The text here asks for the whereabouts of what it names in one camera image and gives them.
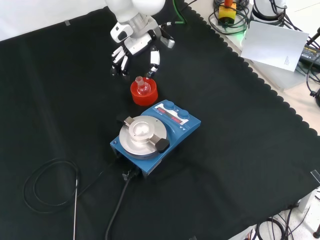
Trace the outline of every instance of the wire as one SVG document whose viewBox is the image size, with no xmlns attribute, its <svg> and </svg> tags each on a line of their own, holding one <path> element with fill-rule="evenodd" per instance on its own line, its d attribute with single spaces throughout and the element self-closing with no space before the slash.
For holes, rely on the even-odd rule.
<svg viewBox="0 0 320 240">
<path fill-rule="evenodd" d="M 70 167 L 74 172 L 75 172 L 75 180 L 77 181 L 76 187 L 72 193 L 72 195 L 64 202 L 62 203 L 49 203 L 49 202 L 45 202 L 44 200 L 42 200 L 39 197 L 39 193 L 37 191 L 37 183 L 39 181 L 39 179 L 41 178 L 41 176 L 46 173 L 50 168 L 55 167 L 57 165 L 67 165 L 68 167 Z M 93 184 L 95 184 L 97 182 L 97 180 L 100 178 L 100 176 L 105 172 L 105 170 L 103 170 L 102 172 L 100 172 L 100 174 L 94 179 L 94 181 L 92 183 L 90 183 L 89 185 L 87 185 L 78 195 L 77 198 L 79 198 L 88 188 L 90 188 Z M 29 200 L 27 199 L 26 196 L 26 188 L 27 188 L 27 184 L 33 179 L 34 182 L 32 184 L 32 189 L 33 189 L 33 196 L 37 199 L 37 201 L 39 203 L 41 203 L 42 205 L 45 206 L 45 208 L 47 208 L 48 210 L 42 210 L 42 209 L 38 209 L 32 206 L 32 204 L 29 202 Z M 27 177 L 27 179 L 25 180 L 24 184 L 23 184 L 23 189 L 22 189 L 22 197 L 23 197 L 23 201 L 25 203 L 25 205 L 32 210 L 35 213 L 38 214 L 54 214 L 57 213 L 67 207 L 69 207 L 70 205 L 73 204 L 73 202 L 75 201 L 74 198 L 76 196 L 76 192 L 78 190 L 80 184 L 80 170 L 79 167 L 77 166 L 77 164 L 75 162 L 73 162 L 72 160 L 65 160 L 64 157 L 57 157 L 54 158 L 50 161 L 45 162 L 44 164 L 42 164 L 40 167 L 36 168 L 30 176 Z"/>
<path fill-rule="evenodd" d="M 161 24 L 160 27 L 163 29 L 166 26 L 175 25 L 175 24 L 187 24 L 187 19 L 182 15 L 182 12 L 189 7 L 191 4 L 195 3 L 198 0 L 193 0 L 192 2 L 188 3 L 186 6 L 184 6 L 181 10 L 177 8 L 176 0 L 172 0 L 172 4 L 175 10 L 175 16 L 170 22 L 166 22 L 164 24 Z"/>
<path fill-rule="evenodd" d="M 310 72 L 313 74 L 313 76 L 316 78 L 316 82 L 320 83 L 320 78 L 315 74 L 314 71 L 310 70 Z"/>
<path fill-rule="evenodd" d="M 311 95 L 312 97 L 315 97 L 315 96 L 317 95 L 317 93 L 316 93 L 315 91 L 312 91 L 311 88 L 310 88 L 310 86 L 309 86 L 309 82 L 308 82 L 309 73 L 310 73 L 310 71 L 311 71 L 311 69 L 312 69 L 312 66 L 315 64 L 315 62 L 316 62 L 319 58 L 320 58 L 320 55 L 317 56 L 317 57 L 312 61 L 312 63 L 310 64 L 310 66 L 309 66 L 309 68 L 308 68 L 308 71 L 307 71 L 306 74 L 305 74 L 306 86 L 308 87 L 308 89 L 309 89 L 309 91 L 310 91 L 310 93 L 311 93 L 310 95 Z"/>
<path fill-rule="evenodd" d="M 172 0 L 172 4 L 175 10 L 176 15 L 180 18 L 181 21 L 176 21 L 175 24 L 187 24 L 187 20 L 181 15 L 180 11 L 176 6 L 176 0 Z"/>
<path fill-rule="evenodd" d="M 272 227 L 273 240 L 276 240 L 275 231 L 274 231 L 274 216 L 271 217 L 271 227 Z"/>
<path fill-rule="evenodd" d="M 128 185 L 129 185 L 131 179 L 132 179 L 133 177 L 136 177 L 139 173 L 140 173 L 139 168 L 136 168 L 133 172 L 132 172 L 132 171 L 129 171 L 127 175 L 122 175 L 122 176 L 125 177 L 125 178 L 124 178 L 124 180 L 125 180 L 125 185 L 124 185 L 124 187 L 123 187 L 122 193 L 121 193 L 121 195 L 120 195 L 120 198 L 119 198 L 119 200 L 118 200 L 118 203 L 117 203 L 117 205 L 116 205 L 116 208 L 115 208 L 115 210 L 114 210 L 114 212 L 113 212 L 113 215 L 112 215 L 112 217 L 111 217 L 111 219 L 110 219 L 110 221 L 109 221 L 108 227 L 106 228 L 104 240 L 108 240 L 108 239 L 109 239 L 110 229 L 111 229 L 112 224 L 113 224 L 113 222 L 114 222 L 114 220 L 115 220 L 115 217 L 117 216 L 117 213 L 118 213 L 118 211 L 119 211 L 121 202 L 122 202 L 122 200 L 123 200 L 123 198 L 124 198 L 124 195 L 125 195 L 125 193 L 126 193 L 126 190 L 127 190 L 127 188 L 128 188 Z"/>
<path fill-rule="evenodd" d="M 309 207 L 308 211 L 306 211 L 306 213 L 305 213 L 302 221 L 300 222 L 300 224 L 299 224 L 298 226 L 296 226 L 295 229 L 293 229 L 293 230 L 287 235 L 288 237 L 289 237 L 289 235 L 292 235 L 292 236 L 293 236 L 293 232 L 294 232 L 298 227 L 300 227 L 300 225 L 305 221 L 306 216 L 307 216 L 309 210 L 310 210 L 310 207 Z"/>
<path fill-rule="evenodd" d="M 288 217 L 287 217 L 287 219 L 286 219 L 286 228 L 285 228 L 285 235 L 286 235 L 286 236 L 289 236 L 289 235 L 288 235 L 288 228 L 289 228 L 289 222 L 290 222 L 291 213 L 292 213 L 292 209 L 290 209 L 289 214 L 288 214 Z"/>
<path fill-rule="evenodd" d="M 284 221 L 284 223 L 287 225 L 287 221 L 286 221 L 280 214 L 278 214 L 278 216 L 279 216 L 279 217 Z"/>
<path fill-rule="evenodd" d="M 249 8 L 248 8 L 249 2 L 245 1 L 244 4 L 242 4 L 241 1 L 239 1 L 239 0 L 238 1 L 233 1 L 233 3 L 237 4 L 236 8 L 233 8 L 233 7 L 230 7 L 230 6 L 225 6 L 225 5 L 223 5 L 223 3 L 224 3 L 224 1 L 217 1 L 217 0 L 214 1 L 213 13 L 210 14 L 210 16 L 208 18 L 208 21 L 209 21 L 211 27 L 216 32 L 218 32 L 220 34 L 223 34 L 223 35 L 236 35 L 236 34 L 244 33 L 247 30 L 247 26 L 246 25 L 249 23 L 249 16 L 248 16 L 249 15 L 249 11 L 250 11 Z M 236 23 L 222 22 L 219 19 L 219 17 L 217 16 L 217 12 L 219 11 L 219 7 L 224 7 L 226 9 L 232 9 L 238 15 L 240 15 L 242 18 Z M 222 31 L 211 22 L 212 15 L 215 16 L 218 24 L 221 24 L 224 29 L 227 29 L 227 28 L 233 28 L 233 29 L 243 28 L 243 29 L 239 30 L 239 31 L 233 31 L 233 32 L 227 32 L 226 30 Z"/>
<path fill-rule="evenodd" d="M 285 237 L 286 237 L 285 230 L 284 230 L 284 228 L 282 227 L 282 224 L 281 224 L 278 220 L 273 219 L 273 216 L 272 216 L 272 217 L 269 217 L 269 218 L 266 220 L 266 222 L 271 222 L 271 224 L 272 224 L 272 223 L 275 223 L 275 224 L 279 227 L 279 229 L 280 229 L 280 231 L 281 231 L 281 240 L 284 240 L 284 239 L 285 239 Z M 260 240 L 263 240 L 263 238 L 262 238 L 261 235 L 260 235 L 260 226 L 261 226 L 262 223 L 263 223 L 263 222 L 257 224 L 257 230 L 256 230 L 257 236 L 258 236 L 258 238 L 259 238 Z"/>
<path fill-rule="evenodd" d="M 259 16 L 262 17 L 261 19 L 266 19 L 266 20 L 269 19 L 269 21 L 274 20 L 274 19 L 276 19 L 276 20 L 282 19 L 284 17 L 284 14 L 286 14 L 286 9 L 284 9 L 283 12 L 281 12 L 281 13 L 275 12 L 276 16 L 266 16 L 266 15 L 262 14 L 262 12 L 259 11 L 259 9 L 257 7 L 256 0 L 253 0 L 253 8 L 259 14 Z"/>
<path fill-rule="evenodd" d="M 300 73 L 301 75 L 306 75 L 307 74 L 307 72 L 301 67 L 301 66 L 299 66 L 299 64 L 297 65 L 297 67 L 298 68 L 300 68 L 300 70 L 302 71 L 302 72 L 304 72 L 304 74 L 302 73 L 302 72 L 300 72 L 300 71 L 297 71 L 298 73 Z M 314 77 L 316 77 L 317 79 L 315 79 L 315 78 L 313 78 L 312 76 L 309 76 L 309 78 L 311 78 L 313 81 L 315 81 L 315 82 L 318 82 L 318 83 L 320 83 L 320 79 L 313 73 L 313 72 L 311 72 L 313 75 L 314 75 Z"/>
<path fill-rule="evenodd" d="M 292 21 L 290 20 L 289 16 L 286 14 L 284 16 L 284 21 L 288 24 L 290 24 L 294 30 L 297 30 L 297 31 L 300 31 L 300 32 L 303 32 L 300 28 L 296 27 Z M 312 45 L 313 47 L 315 47 L 316 49 L 320 49 L 320 45 L 316 42 L 316 41 L 313 41 L 313 42 L 310 42 L 309 40 L 306 41 L 308 44 Z"/>
<path fill-rule="evenodd" d="M 112 223 L 114 222 L 114 219 L 115 219 L 115 217 L 116 217 L 116 215 L 117 215 L 117 213 L 118 213 L 118 210 L 119 210 L 119 208 L 120 208 L 121 202 L 122 202 L 122 200 L 123 200 L 123 198 L 124 198 L 125 192 L 126 192 L 126 190 L 127 190 L 127 187 L 128 187 L 128 184 L 130 183 L 130 181 L 131 181 L 131 178 L 129 178 L 129 179 L 126 181 L 126 183 L 125 183 L 125 185 L 124 185 L 124 187 L 123 187 L 123 190 L 122 190 L 121 196 L 120 196 L 120 198 L 119 198 L 119 201 L 118 201 L 118 203 L 117 203 L 117 205 L 116 205 L 116 208 L 115 208 L 115 210 L 114 210 L 114 213 L 113 213 L 113 215 L 112 215 L 112 217 L 111 217 L 111 220 L 110 220 L 110 222 L 109 222 L 109 224 L 108 224 L 108 227 L 107 227 L 107 229 L 106 229 L 106 231 L 105 231 L 105 237 L 104 237 L 105 240 L 108 240 L 109 231 L 110 231 L 111 226 L 112 226 Z"/>
</svg>

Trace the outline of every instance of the robot finger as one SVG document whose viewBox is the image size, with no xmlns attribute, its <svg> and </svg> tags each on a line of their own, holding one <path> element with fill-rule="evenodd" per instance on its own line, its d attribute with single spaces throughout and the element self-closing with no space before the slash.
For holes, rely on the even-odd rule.
<svg viewBox="0 0 320 240">
<path fill-rule="evenodd" d="M 129 57 L 126 55 L 126 56 L 124 56 L 122 64 L 121 64 L 121 72 L 123 75 L 128 74 L 128 68 L 129 68 Z"/>
<path fill-rule="evenodd" d="M 121 63 L 122 63 L 122 60 L 123 58 L 125 57 L 126 53 L 124 51 L 124 49 L 122 49 L 117 55 L 116 57 L 114 58 L 114 60 L 112 61 L 112 65 L 116 68 L 118 68 Z"/>
<path fill-rule="evenodd" d="M 146 77 L 148 79 L 151 79 L 156 74 L 159 66 L 160 66 L 160 52 L 155 46 L 152 46 L 151 57 L 150 57 L 150 70 L 146 74 Z"/>
<path fill-rule="evenodd" d="M 123 50 L 124 48 L 122 46 L 118 47 L 111 55 L 112 60 L 116 58 L 116 56 Z"/>
<path fill-rule="evenodd" d="M 128 74 L 128 68 L 129 68 L 129 57 L 126 55 L 123 58 L 122 64 L 121 64 L 121 72 L 122 72 L 122 78 L 125 82 L 130 82 L 130 76 Z"/>
<path fill-rule="evenodd" d="M 167 33 L 163 28 L 160 28 L 162 36 L 160 37 L 161 42 L 166 45 L 167 48 L 172 49 L 175 45 L 175 40 L 169 33 Z"/>
</svg>

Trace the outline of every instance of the black cloth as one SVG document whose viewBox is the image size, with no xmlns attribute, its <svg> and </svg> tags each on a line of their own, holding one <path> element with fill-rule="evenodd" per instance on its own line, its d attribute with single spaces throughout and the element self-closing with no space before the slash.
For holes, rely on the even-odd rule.
<svg viewBox="0 0 320 240">
<path fill-rule="evenodd" d="M 189 8 L 183 14 L 188 25 L 167 29 L 174 49 L 157 43 L 158 101 L 173 101 L 202 124 L 148 179 L 130 183 L 114 240 L 229 239 L 318 186 L 310 174 L 320 170 L 316 131 L 198 14 Z M 155 18 L 161 24 L 173 16 L 167 1 Z M 146 108 L 133 103 L 130 83 L 110 77 L 115 18 L 101 9 L 70 23 L 0 43 L 1 239 L 72 238 L 73 207 L 39 215 L 22 199 L 32 170 L 58 157 L 78 164 L 80 189 L 106 168 L 78 199 L 76 231 L 77 240 L 104 239 L 124 186 L 122 171 L 130 168 L 125 159 L 108 166 L 115 159 L 110 141 L 120 130 L 116 116 L 128 111 L 134 117 Z M 131 60 L 131 80 L 147 72 L 149 57 L 146 51 Z M 74 185 L 69 168 L 54 167 L 38 191 L 56 203 Z"/>
</svg>

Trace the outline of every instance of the red container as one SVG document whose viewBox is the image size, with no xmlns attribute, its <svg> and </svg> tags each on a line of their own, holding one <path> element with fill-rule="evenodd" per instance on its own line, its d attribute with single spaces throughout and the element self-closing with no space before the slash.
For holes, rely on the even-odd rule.
<svg viewBox="0 0 320 240">
<path fill-rule="evenodd" d="M 143 95 L 143 96 L 140 95 L 137 91 L 138 84 L 136 83 L 136 81 L 134 81 L 130 87 L 132 98 L 135 104 L 139 106 L 150 106 L 158 98 L 157 84 L 153 79 L 146 78 L 146 77 L 143 78 L 143 81 L 150 84 L 151 92 L 147 95 Z"/>
</svg>

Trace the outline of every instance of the blue knob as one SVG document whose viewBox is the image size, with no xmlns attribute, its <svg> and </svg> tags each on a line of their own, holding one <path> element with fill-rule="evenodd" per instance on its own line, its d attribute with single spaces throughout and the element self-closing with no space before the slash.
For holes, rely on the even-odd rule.
<svg viewBox="0 0 320 240">
<path fill-rule="evenodd" d="M 168 109 L 168 110 L 175 109 L 175 104 L 172 101 L 165 101 L 163 103 L 163 106 L 164 106 L 165 109 Z"/>
<path fill-rule="evenodd" d="M 178 113 L 178 117 L 181 119 L 188 119 L 189 118 L 189 112 L 186 110 L 181 110 Z"/>
</svg>

